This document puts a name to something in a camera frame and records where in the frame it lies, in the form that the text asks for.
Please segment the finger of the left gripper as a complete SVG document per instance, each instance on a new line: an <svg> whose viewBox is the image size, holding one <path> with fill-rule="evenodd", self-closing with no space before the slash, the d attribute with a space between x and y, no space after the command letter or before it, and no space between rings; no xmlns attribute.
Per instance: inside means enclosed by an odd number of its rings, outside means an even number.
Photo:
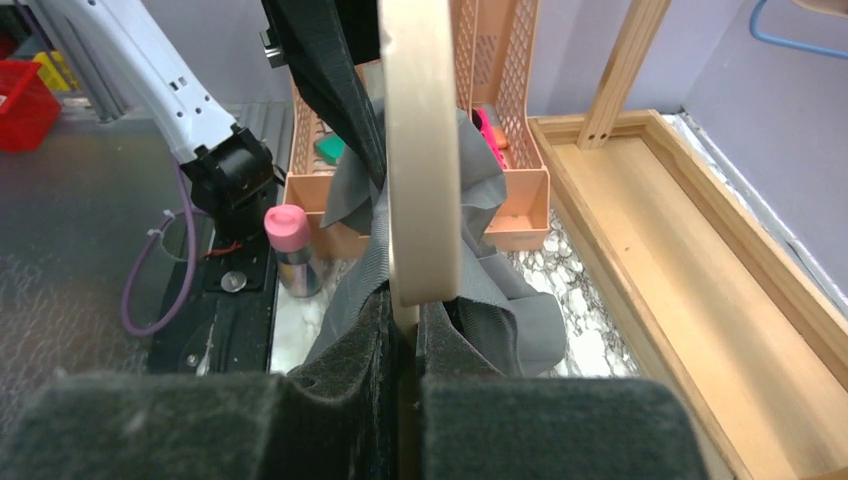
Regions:
<svg viewBox="0 0 848 480"><path fill-rule="evenodd" d="M372 183L386 176L385 134L356 65L379 58L375 1L269 0L272 36L299 94L358 155Z"/></svg>

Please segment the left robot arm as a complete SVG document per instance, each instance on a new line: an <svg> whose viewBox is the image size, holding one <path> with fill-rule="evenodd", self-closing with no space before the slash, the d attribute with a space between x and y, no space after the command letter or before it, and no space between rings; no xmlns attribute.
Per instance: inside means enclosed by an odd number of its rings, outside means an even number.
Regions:
<svg viewBox="0 0 848 480"><path fill-rule="evenodd" d="M139 1L60 1L58 10L98 45L141 97L181 170L191 198L219 237L263 228L261 195L274 176L270 150L196 78ZM356 73L379 56L373 1L267 1L271 43L301 97L358 155L368 178L386 175L384 137Z"/></svg>

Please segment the grey skirt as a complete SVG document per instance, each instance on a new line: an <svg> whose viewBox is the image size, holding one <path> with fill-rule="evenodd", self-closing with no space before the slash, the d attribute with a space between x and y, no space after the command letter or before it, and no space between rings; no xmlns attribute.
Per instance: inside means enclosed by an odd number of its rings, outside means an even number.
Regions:
<svg viewBox="0 0 848 480"><path fill-rule="evenodd" d="M468 115L456 112L463 212L459 330L490 364L508 376L536 377L565 356L563 315L556 298L532 287L484 230L507 196L505 175ZM324 225L340 222L368 233L363 259L339 281L306 359L317 359L353 326L368 295L389 277L388 205L358 155L346 148L333 176Z"/></svg>

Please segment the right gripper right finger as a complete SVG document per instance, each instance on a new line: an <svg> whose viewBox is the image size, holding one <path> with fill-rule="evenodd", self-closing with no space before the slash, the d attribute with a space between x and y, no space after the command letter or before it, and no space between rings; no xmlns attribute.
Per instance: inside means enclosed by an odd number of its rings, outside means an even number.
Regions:
<svg viewBox="0 0 848 480"><path fill-rule="evenodd" d="M425 306L418 327L425 479L704 479L688 415L639 378L510 378Z"/></svg>

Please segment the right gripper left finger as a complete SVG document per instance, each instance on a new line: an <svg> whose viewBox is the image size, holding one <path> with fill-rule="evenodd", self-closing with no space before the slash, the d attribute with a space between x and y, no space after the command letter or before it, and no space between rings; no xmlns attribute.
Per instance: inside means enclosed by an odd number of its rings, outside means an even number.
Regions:
<svg viewBox="0 0 848 480"><path fill-rule="evenodd" d="M386 289L290 376L89 375L43 387L1 447L5 479L394 479Z"/></svg>

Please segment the wooden hanger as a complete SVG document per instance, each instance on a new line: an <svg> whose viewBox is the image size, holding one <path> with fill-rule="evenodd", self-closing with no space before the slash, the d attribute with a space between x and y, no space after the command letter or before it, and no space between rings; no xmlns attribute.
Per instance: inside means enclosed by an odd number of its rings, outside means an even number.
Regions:
<svg viewBox="0 0 848 480"><path fill-rule="evenodd" d="M416 341L422 306L457 297L460 168L447 1L378 4L385 86L388 261L398 349L398 475L420 475Z"/></svg>

